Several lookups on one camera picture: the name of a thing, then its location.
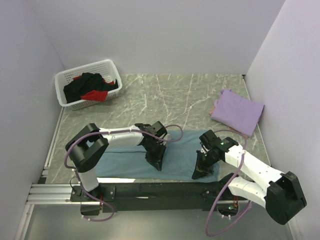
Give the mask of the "blue t shirt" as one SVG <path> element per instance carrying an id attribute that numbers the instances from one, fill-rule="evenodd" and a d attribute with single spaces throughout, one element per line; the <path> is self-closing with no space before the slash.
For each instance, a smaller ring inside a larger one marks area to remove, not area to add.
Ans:
<path id="1" fill-rule="evenodd" d="M 108 147 L 95 166 L 98 178 L 159 179 L 191 181 L 201 149 L 199 137 L 204 130 L 186 130 L 181 140 L 166 144 L 161 171 L 145 159 L 143 146 Z"/>

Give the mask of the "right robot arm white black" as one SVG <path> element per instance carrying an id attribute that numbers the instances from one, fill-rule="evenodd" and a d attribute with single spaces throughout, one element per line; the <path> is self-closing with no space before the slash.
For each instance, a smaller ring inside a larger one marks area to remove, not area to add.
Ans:
<path id="1" fill-rule="evenodd" d="M 200 137 L 192 179 L 213 173 L 213 165 L 223 161 L 236 167 L 235 173 L 225 176 L 214 200 L 230 200 L 233 196 L 245 198 L 265 208 L 278 224 L 285 225 L 307 206 L 298 177 L 283 173 L 262 162 L 230 137 L 221 139 L 212 130 Z"/>

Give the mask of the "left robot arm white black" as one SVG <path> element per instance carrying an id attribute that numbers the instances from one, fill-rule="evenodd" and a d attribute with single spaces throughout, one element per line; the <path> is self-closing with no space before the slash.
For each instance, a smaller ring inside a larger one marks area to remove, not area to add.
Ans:
<path id="1" fill-rule="evenodd" d="M 103 198 L 95 167 L 107 148 L 142 146 L 146 151 L 146 161 L 161 171 L 167 134 L 166 127 L 160 121 L 114 129 L 98 128 L 94 123 L 86 125 L 65 146 L 68 158 L 73 162 L 78 179 L 84 186 L 82 195 L 88 201 Z"/>

